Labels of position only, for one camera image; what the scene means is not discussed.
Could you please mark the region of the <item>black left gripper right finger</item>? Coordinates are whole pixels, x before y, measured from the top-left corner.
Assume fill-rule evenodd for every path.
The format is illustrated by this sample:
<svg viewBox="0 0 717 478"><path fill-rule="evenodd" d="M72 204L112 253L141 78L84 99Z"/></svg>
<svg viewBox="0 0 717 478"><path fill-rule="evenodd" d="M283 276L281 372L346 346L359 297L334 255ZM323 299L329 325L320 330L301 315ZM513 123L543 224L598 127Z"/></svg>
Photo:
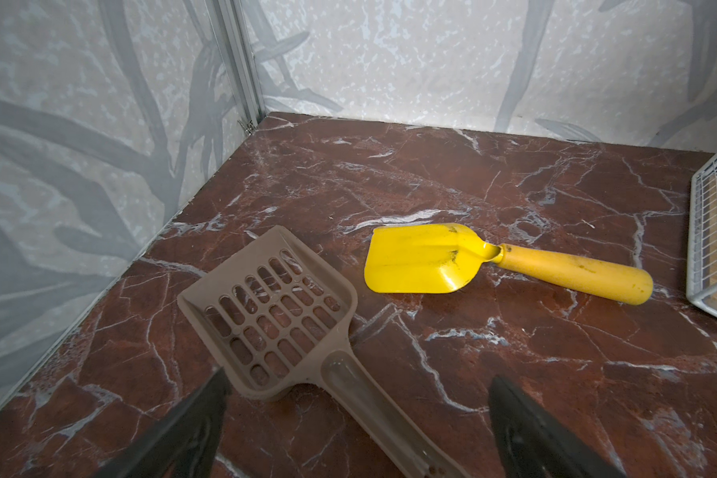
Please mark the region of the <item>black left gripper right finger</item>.
<svg viewBox="0 0 717 478"><path fill-rule="evenodd" d="M507 477L623 477L505 376L489 386L489 416Z"/></svg>

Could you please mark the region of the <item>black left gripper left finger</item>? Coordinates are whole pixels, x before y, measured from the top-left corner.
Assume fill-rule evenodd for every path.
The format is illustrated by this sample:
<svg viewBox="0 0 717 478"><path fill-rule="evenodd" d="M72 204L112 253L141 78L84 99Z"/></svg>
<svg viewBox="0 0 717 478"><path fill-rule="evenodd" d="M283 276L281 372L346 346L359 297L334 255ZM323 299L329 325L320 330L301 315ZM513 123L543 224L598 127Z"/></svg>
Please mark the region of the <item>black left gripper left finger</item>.
<svg viewBox="0 0 717 478"><path fill-rule="evenodd" d="M218 370L95 476L208 477L229 394L229 379Z"/></svg>

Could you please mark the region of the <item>brown slotted litter scoop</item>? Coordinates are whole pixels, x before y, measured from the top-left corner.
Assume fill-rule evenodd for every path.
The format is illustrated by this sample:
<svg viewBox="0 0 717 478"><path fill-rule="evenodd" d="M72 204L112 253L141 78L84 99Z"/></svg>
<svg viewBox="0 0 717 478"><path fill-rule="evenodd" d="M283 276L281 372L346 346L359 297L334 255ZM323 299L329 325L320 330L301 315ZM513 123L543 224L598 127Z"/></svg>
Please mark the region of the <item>brown slotted litter scoop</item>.
<svg viewBox="0 0 717 478"><path fill-rule="evenodd" d="M285 227L272 227L201 277L177 305L241 396L270 402L314 384L405 476L465 476L353 353L356 288Z"/></svg>

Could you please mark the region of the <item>yellow plastic scoop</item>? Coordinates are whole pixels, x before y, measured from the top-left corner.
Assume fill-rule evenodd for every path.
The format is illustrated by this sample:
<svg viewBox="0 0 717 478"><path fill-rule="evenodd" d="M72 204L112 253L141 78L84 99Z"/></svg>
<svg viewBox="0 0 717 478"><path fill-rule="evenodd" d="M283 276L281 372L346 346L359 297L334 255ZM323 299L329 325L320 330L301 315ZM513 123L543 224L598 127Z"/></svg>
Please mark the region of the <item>yellow plastic scoop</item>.
<svg viewBox="0 0 717 478"><path fill-rule="evenodd" d="M653 280L645 270L510 244L494 245L455 223L374 229L364 282L377 293L448 294L468 285L484 264L630 305L645 303L653 292Z"/></svg>

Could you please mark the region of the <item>aluminium frame profile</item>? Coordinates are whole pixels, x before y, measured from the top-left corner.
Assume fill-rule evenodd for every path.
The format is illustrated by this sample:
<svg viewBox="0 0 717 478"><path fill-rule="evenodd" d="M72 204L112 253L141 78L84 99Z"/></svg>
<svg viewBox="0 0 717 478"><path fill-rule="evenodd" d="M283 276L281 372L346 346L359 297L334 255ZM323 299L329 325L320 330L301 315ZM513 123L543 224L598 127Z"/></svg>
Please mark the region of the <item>aluminium frame profile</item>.
<svg viewBox="0 0 717 478"><path fill-rule="evenodd" d="M252 135L267 111L242 4L237 0L207 0L213 36L241 107L241 127Z"/></svg>

